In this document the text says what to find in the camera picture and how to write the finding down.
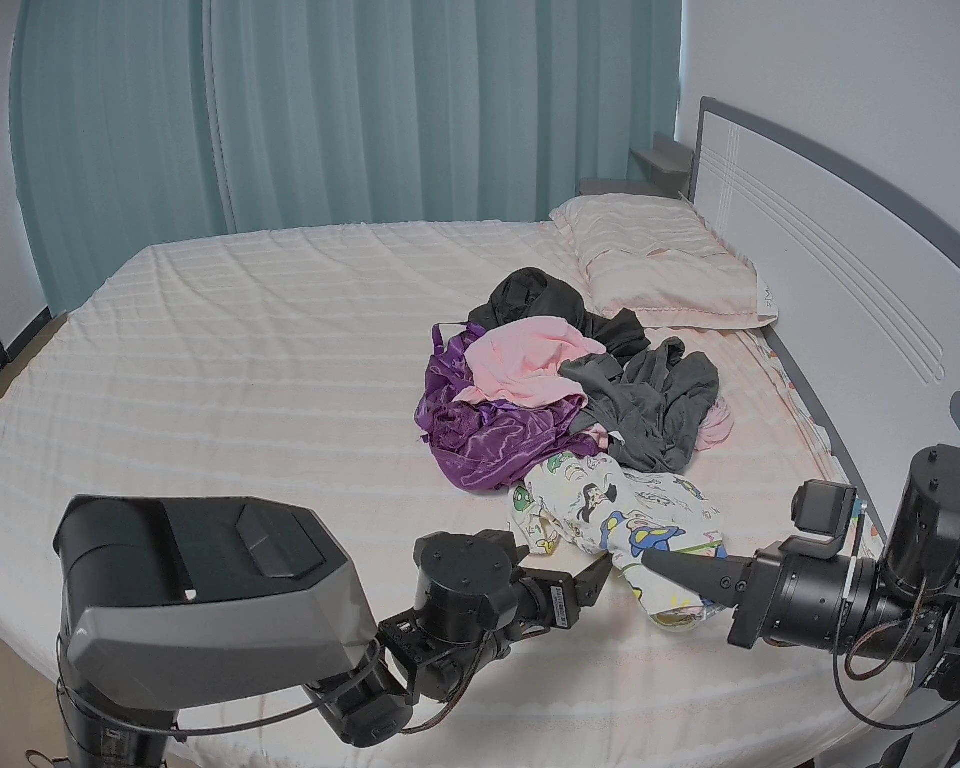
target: pillowcase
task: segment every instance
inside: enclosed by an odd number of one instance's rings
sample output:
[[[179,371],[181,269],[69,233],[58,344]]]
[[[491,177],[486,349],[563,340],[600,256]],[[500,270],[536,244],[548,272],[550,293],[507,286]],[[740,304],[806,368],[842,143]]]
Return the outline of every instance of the pillowcase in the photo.
[[[777,317],[770,291],[685,200],[573,198],[550,218],[576,252],[597,310],[648,327],[758,328]]]

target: bed sheet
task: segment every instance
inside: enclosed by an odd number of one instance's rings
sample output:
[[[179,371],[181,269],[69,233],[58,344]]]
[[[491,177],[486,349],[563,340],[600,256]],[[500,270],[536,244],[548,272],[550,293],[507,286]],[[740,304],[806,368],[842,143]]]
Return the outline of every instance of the bed sheet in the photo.
[[[0,400],[0,636],[56,676],[60,564],[50,542],[78,493],[253,495],[316,510],[355,560],[374,615],[408,608],[417,537],[504,527],[508,509],[503,493],[454,489],[420,441],[412,414],[430,328],[461,321],[524,266],[587,293],[552,224],[296,229],[142,252]],[[717,364],[736,417],[727,442],[697,455],[688,475],[726,513],[728,549],[750,554],[789,532],[797,486],[835,479],[836,466],[760,337],[680,335]],[[585,561],[569,546],[550,559]],[[305,716],[174,749],[210,768],[789,768],[850,733],[825,654],[731,648],[729,625],[727,614],[695,633],[664,633],[613,579],[573,632],[515,646],[432,732],[356,751]],[[895,667],[853,698],[882,716],[908,685]],[[192,710],[181,723],[305,701],[282,691]],[[415,720],[434,711],[423,704]]]

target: white headboard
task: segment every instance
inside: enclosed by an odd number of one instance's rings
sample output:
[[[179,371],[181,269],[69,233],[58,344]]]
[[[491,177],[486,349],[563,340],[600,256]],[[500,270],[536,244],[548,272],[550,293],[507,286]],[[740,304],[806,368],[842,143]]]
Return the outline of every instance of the white headboard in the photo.
[[[770,286],[771,345],[889,527],[913,454],[960,444],[960,233],[827,147],[713,99],[690,196]]]

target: curtain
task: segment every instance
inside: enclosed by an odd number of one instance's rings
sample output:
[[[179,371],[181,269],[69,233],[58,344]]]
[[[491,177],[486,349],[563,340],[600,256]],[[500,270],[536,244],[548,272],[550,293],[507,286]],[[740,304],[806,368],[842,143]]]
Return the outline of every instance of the curtain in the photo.
[[[151,243],[543,219],[674,129],[680,0],[24,2],[13,150],[55,309]]]

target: white wall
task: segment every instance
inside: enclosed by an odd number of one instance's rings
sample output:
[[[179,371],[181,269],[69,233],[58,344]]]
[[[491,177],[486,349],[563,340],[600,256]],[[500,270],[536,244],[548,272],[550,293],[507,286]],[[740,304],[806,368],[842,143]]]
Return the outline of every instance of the white wall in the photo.
[[[960,2],[684,0],[691,147],[702,96],[825,144],[960,229]]]
[[[13,179],[10,59],[20,0],[0,0],[0,342],[8,346],[47,305]]]

